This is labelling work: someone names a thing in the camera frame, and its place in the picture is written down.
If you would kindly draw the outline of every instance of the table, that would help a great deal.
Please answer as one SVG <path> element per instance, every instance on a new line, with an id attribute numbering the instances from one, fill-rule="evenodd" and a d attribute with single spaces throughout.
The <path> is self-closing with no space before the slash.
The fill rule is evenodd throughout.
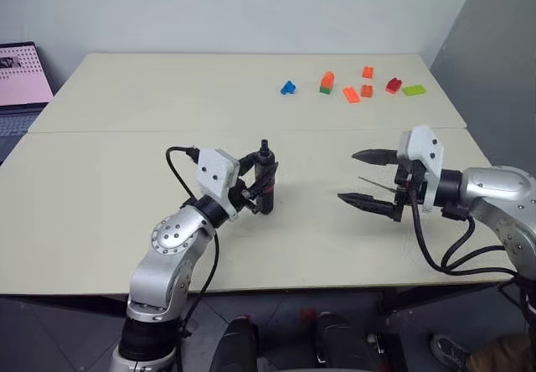
<path id="1" fill-rule="evenodd" d="M 361 77 L 375 67 L 372 80 Z M 335 74 L 330 96 L 318 93 L 324 72 Z M 427 93 L 396 96 L 393 77 Z M 287 80 L 295 95 L 282 96 Z M 374 86 L 374 97 L 349 105 L 342 88 Z M 247 55 L 90 54 L 31 132 L 298 131 L 464 128 L 436 80 L 416 54 Z"/>
<path id="2" fill-rule="evenodd" d="M 186 199 L 164 161 L 171 145 L 221 147 L 240 157 L 270 140 L 280 167 L 276 207 L 247 210 L 220 229 L 221 259 L 212 291 L 306 287 L 371 287 L 485 282 L 501 275 L 450 277 L 430 269 L 415 241 L 410 212 L 401 224 L 361 212 L 337 198 L 359 191 L 391 199 L 358 175 L 392 184 L 395 168 L 350 155 L 397 147 L 403 129 L 297 131 L 56 132 L 26 135 L 0 167 L 0 292 L 109 294 L 128 291 L 129 277 L 149 245 L 153 226 Z M 446 147 L 445 168 L 488 166 L 469 133 L 435 130 Z M 195 166 L 175 157 L 194 185 Z M 437 212 L 423 217 L 435 258 L 465 229 Z M 497 238 L 484 225 L 463 253 Z M 212 245 L 200 259 L 192 289 L 208 275 Z M 510 266 L 490 253 L 471 266 Z"/>

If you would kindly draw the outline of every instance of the gray floor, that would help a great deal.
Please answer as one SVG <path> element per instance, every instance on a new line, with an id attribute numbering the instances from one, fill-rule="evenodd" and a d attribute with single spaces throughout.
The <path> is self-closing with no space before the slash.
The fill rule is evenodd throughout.
<path id="1" fill-rule="evenodd" d="M 224 295 L 204 299 L 183 346 L 186 371 L 208 370 L 227 324 L 250 315 L 260 327 L 262 370 L 314 366 L 310 319 L 314 312 L 342 314 L 365 331 L 395 331 L 403 338 L 410 371 L 445 371 L 430 356 L 431 333 L 448 333 L 476 349 L 505 333 L 522 332 L 519 311 L 494 289 L 436 302 L 388 319 L 374 316 L 373 292 L 291 292 Z M 0 362 L 21 372 L 107 371 L 122 320 L 0 299 Z"/>

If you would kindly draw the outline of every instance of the lime green block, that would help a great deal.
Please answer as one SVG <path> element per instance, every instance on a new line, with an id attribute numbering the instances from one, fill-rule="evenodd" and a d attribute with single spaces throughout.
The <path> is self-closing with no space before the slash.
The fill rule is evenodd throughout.
<path id="1" fill-rule="evenodd" d="M 426 93 L 426 89 L 422 85 L 408 85 L 407 87 L 402 87 L 402 91 L 407 96 L 417 96 L 418 94 Z"/>

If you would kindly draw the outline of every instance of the person's shoe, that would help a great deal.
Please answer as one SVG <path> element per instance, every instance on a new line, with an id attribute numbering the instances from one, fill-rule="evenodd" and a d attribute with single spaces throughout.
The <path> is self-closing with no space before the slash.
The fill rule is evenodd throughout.
<path id="1" fill-rule="evenodd" d="M 444 334 L 434 334 L 430 340 L 430 349 L 439 362 L 461 372 L 467 371 L 466 360 L 470 353 Z"/>

